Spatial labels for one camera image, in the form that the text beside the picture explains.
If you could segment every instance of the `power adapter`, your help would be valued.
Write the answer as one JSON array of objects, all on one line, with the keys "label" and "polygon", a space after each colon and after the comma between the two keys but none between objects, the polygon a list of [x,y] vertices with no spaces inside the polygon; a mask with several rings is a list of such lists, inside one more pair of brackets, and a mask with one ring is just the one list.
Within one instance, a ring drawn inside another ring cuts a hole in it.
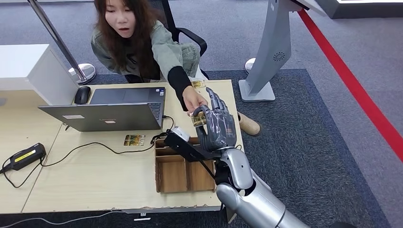
[{"label": "power adapter", "polygon": [[10,163],[4,166],[0,173],[9,170],[20,170],[34,161],[44,158],[45,155],[45,147],[42,144],[37,143],[11,156]]}]

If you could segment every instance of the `long brown hair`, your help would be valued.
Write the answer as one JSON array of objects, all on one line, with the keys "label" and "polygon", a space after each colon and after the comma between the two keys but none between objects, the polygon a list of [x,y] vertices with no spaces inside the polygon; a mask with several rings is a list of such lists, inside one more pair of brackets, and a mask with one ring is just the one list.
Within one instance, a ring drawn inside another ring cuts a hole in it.
[{"label": "long brown hair", "polygon": [[148,3],[148,0],[122,0],[136,18],[134,33],[130,38],[121,37],[106,21],[106,1],[94,0],[98,12],[96,27],[102,33],[106,47],[112,59],[124,70],[126,69],[125,49],[132,48],[137,60],[140,75],[153,78],[159,75],[160,68],[154,60],[151,50],[150,34],[157,19],[161,20],[161,14]]}]

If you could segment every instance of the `laptop keyboard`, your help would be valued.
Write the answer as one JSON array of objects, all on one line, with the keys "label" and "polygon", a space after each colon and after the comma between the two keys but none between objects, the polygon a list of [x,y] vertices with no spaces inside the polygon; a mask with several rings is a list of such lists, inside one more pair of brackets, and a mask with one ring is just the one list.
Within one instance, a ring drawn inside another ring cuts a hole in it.
[{"label": "laptop keyboard", "polygon": [[156,103],[148,103],[148,105],[151,108],[151,111],[153,112],[156,120],[160,120],[160,109],[161,109],[161,102],[156,102]]}]

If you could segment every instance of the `dark carpet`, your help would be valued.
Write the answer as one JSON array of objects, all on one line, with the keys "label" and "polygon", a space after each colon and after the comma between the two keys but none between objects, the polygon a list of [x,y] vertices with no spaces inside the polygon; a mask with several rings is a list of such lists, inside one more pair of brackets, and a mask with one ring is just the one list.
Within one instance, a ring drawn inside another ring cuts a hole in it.
[{"label": "dark carpet", "polygon": [[[288,210],[313,228],[327,228],[335,221],[349,222],[358,228],[390,227],[306,70],[281,70],[271,81],[276,100],[269,103],[241,101],[238,80],[246,77],[243,71],[207,73],[211,79],[232,79],[238,110],[264,127],[259,137],[242,135],[245,152],[251,167]],[[125,79],[118,75],[99,75],[91,83],[125,83]],[[1,215],[0,226],[32,217],[61,222],[102,213]],[[227,227],[218,212],[147,216],[151,220],[133,222],[138,215],[116,213],[57,227]],[[14,227],[55,226],[30,221]],[[229,227],[247,225],[237,218]]]}]

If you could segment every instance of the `cardboard box compartment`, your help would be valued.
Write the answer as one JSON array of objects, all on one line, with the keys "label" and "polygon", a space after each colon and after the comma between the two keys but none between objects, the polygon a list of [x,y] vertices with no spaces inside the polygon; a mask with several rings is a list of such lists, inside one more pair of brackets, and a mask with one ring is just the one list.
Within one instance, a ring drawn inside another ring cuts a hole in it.
[{"label": "cardboard box compartment", "polygon": [[[193,145],[197,138],[189,140]],[[214,173],[214,161],[204,161]],[[163,140],[155,142],[155,184],[159,193],[215,190],[214,179],[199,162],[187,162]]]}]

